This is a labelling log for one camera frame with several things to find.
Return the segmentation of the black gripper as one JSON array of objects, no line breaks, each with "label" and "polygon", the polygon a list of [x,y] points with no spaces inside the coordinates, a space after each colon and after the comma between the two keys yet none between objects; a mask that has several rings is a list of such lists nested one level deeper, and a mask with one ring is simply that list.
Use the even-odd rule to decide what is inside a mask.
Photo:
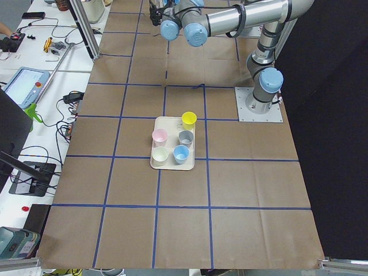
[{"label": "black gripper", "polygon": [[164,11],[172,6],[172,0],[149,0],[149,18],[153,26],[160,25]]}]

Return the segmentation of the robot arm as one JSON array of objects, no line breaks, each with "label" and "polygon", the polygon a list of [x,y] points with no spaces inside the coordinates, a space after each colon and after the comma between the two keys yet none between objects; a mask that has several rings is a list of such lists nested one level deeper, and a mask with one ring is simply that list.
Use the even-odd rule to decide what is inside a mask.
[{"label": "robot arm", "polygon": [[167,41],[182,30],[192,47],[204,45],[209,37],[236,38],[245,28],[262,26],[257,48],[247,58],[247,68],[255,82],[246,98],[246,107],[265,114],[283,84],[283,75],[273,67],[275,48],[285,24],[305,14],[313,1],[241,1],[231,7],[217,7],[215,13],[203,13],[204,1],[150,1],[149,17]]}]

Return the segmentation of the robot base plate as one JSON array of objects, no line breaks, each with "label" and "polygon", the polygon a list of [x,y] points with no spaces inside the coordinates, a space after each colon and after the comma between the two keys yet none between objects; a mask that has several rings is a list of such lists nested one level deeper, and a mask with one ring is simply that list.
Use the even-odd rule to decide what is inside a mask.
[{"label": "robot base plate", "polygon": [[252,94],[253,87],[235,87],[237,113],[240,122],[283,123],[280,104],[272,105],[265,114],[249,110],[246,98]]}]

